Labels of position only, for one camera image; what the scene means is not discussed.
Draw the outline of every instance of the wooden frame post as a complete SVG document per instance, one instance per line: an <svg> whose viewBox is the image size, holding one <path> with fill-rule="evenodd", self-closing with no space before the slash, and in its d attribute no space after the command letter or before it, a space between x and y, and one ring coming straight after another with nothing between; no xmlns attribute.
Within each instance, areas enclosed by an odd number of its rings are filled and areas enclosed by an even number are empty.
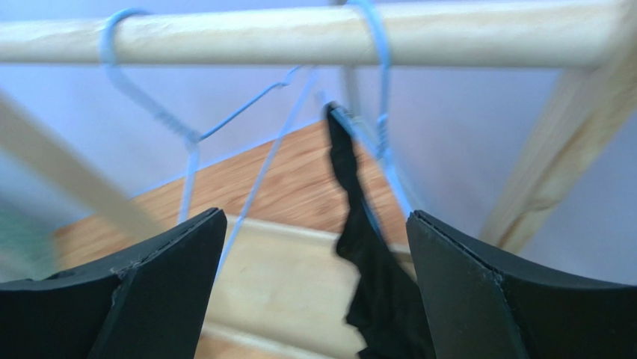
<svg viewBox="0 0 637 359"><path fill-rule="evenodd" d="M565 70L480 239L518 252L637 106L637 1L622 12L617 48L596 70Z"/></svg>
<svg viewBox="0 0 637 359"><path fill-rule="evenodd" d="M164 231L115 187L52 140L26 111L0 92L0 147L79 203L94 209L141 242Z"/></svg>

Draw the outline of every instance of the wire hanger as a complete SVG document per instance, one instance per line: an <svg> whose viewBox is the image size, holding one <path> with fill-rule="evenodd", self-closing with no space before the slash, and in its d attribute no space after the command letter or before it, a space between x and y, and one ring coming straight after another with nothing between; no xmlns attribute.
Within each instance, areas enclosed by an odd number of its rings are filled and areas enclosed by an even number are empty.
<svg viewBox="0 0 637 359"><path fill-rule="evenodd" d="M390 104L390 69L392 66L390 42L387 38L385 28L383 27L381 16L371 2L367 0L349 0L346 4L359 6L365 14L367 25L370 27L372 32L372 38L374 39L378 59L381 63L381 104L380 114L378 115L378 120L376 122L378 145L374 146L374 141L367 138L364 132L356 130L357 127L353 123L341 123L341 125L350 132L350 135L359 138L369 150L373 151L376 160L380 163L385 177L387 178L387 182L390 184L390 188L393 190L403 216L408 217L412 212L412 208L407 200L407 196L404 193L402 185L398 180L398 175L396 174L396 167L394 166L387 129L387 118Z"/></svg>
<svg viewBox="0 0 637 359"><path fill-rule="evenodd" d="M143 9L129 8L118 11L108 18L104 31L102 32L99 56L108 79L121 93L125 94L128 98L130 98L130 100L138 104L140 107L146 109L158 122L164 124L164 126L181 136L184 140L186 150L188 151L188 164L182 193L182 202L179 208L179 216L177 220L177 223L181 223L188 218L188 210L190 208L192 190L194 186L194 174L199 167L199 142L205 140L222 127L226 126L230 121L234 120L243 111L252 106L256 101L264 97L271 90L288 86L293 80L294 74L300 67L297 66L292 68L288 71L281 82L275 82L268 86L265 90L247 101L242 107L234 111L230 116L201 135L196 130L184 124L164 106L147 95L121 71L117 55L114 50L114 29L117 27L117 24L124 19L138 15L150 15L150 12Z"/></svg>
<svg viewBox="0 0 637 359"><path fill-rule="evenodd" d="M230 116L226 117L219 124L215 125L212 129L205 132L204 134L199 134L194 129L185 125L182 121L180 121L176 116L170 113L166 108L148 96L143 90L141 90L137 85L135 85L132 81L130 81L120 70L119 64L117 61L117 56L114 51L114 29L119 22L122 20L135 16L135 15L148 15L149 12L141 9L125 9L115 13L111 16L106 22L105 29L102 33L102 41L100 43L100 59L104 65L108 78L111 80L113 85L120 90L123 94L127 95L133 102L137 103L142 108L146 109L148 112L153 114L154 118L159 122L163 123L167 128L175 132L177 135L181 136L185 142L186 149L188 150L188 168L186 173L186 179L184 183L182 202L179 209L179 219L177 223L181 223L185 221L188 217L188 209L190 208L190 202L192 197L192 189L194 184L194 174L197 171L199 165L199 143L211 135L215 134L222 127L226 126L230 121L234 120L237 116L239 116L243 111L252 106L259 99L264 97L268 92L275 88L284 88L288 86L294 78L297 70L301 68L301 66L293 67L286 74L285 78L280 82L275 82L272 85L266 87L260 93L258 93L255 97L248 100L243 106L234 111ZM316 72L313 69L310 77L308 78L304 89L301 91L301 95L298 97L296 103L294 104L283 128L281 129L276 141L272 144L272 147L263 162L261 169L259 170L259 174L256 176L256 180L253 184L250 193L247 196L245 204L241 208L241 212L233 231L228 238L226 245L224 246L223 251L221 252L221 258L219 259L219 265L217 270L217 276L223 267L228 253L230 252L230 248L233 246L235 238L241 229L241 225L245 220L248 211L250 210L250 206L254 202L256 197L256 192L263 179L265 178L265 173L268 171L272 160L274 160L274 155L278 151L281 142L285 135L290 132L292 129L292 125L294 124L294 120L298 115L298 112L302 109L303 104L307 100L307 97L310 95L310 90L313 85L316 83Z"/></svg>

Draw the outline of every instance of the hanger hook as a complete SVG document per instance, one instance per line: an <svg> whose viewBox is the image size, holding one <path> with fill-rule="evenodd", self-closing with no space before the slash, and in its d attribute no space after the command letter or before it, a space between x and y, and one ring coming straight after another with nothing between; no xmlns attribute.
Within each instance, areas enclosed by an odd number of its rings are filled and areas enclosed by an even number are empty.
<svg viewBox="0 0 637 359"><path fill-rule="evenodd" d="M390 68L392 66L390 42L381 15L376 11L374 5L368 0L348 0L346 4L358 5L365 14L367 25L372 31L372 38L376 46L378 60L381 62L381 113L378 116L378 148L376 149L376 159L385 157L388 147L387 134L387 112L390 102Z"/></svg>
<svg viewBox="0 0 637 359"><path fill-rule="evenodd" d="M122 93L133 102L153 114L154 118L163 123L170 130L181 135L190 151L198 142L199 134L182 123L166 108L148 96L141 88L129 80L119 68L117 54L115 52L114 30L121 21L131 16L150 15L146 10L129 8L118 11L106 20L99 45L99 59L104 65L108 79Z"/></svg>

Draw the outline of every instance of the wooden drying rack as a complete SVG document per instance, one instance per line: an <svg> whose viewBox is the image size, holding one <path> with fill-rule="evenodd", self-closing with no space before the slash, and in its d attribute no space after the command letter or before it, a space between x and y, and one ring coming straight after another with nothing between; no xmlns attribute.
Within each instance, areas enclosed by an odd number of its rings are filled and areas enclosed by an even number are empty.
<svg viewBox="0 0 637 359"><path fill-rule="evenodd" d="M564 68L480 239L517 252L533 237L637 105L636 2L378 5L396 66ZM0 62L98 64L104 19L4 22ZM375 65L355 7L141 16L117 29L128 64ZM154 222L0 94L0 147L144 240Z"/></svg>

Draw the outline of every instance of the wooden baseboard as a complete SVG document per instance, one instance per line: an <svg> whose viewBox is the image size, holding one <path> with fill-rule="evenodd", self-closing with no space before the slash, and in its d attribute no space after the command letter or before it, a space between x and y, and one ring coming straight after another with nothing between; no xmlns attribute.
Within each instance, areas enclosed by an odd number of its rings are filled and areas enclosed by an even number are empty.
<svg viewBox="0 0 637 359"><path fill-rule="evenodd" d="M233 225L229 218L228 233ZM204 331L222 326L299 353L355 358L365 345L344 317L358 273L335 255L336 238L335 233L246 220L213 287ZM413 274L409 252L393 249Z"/></svg>

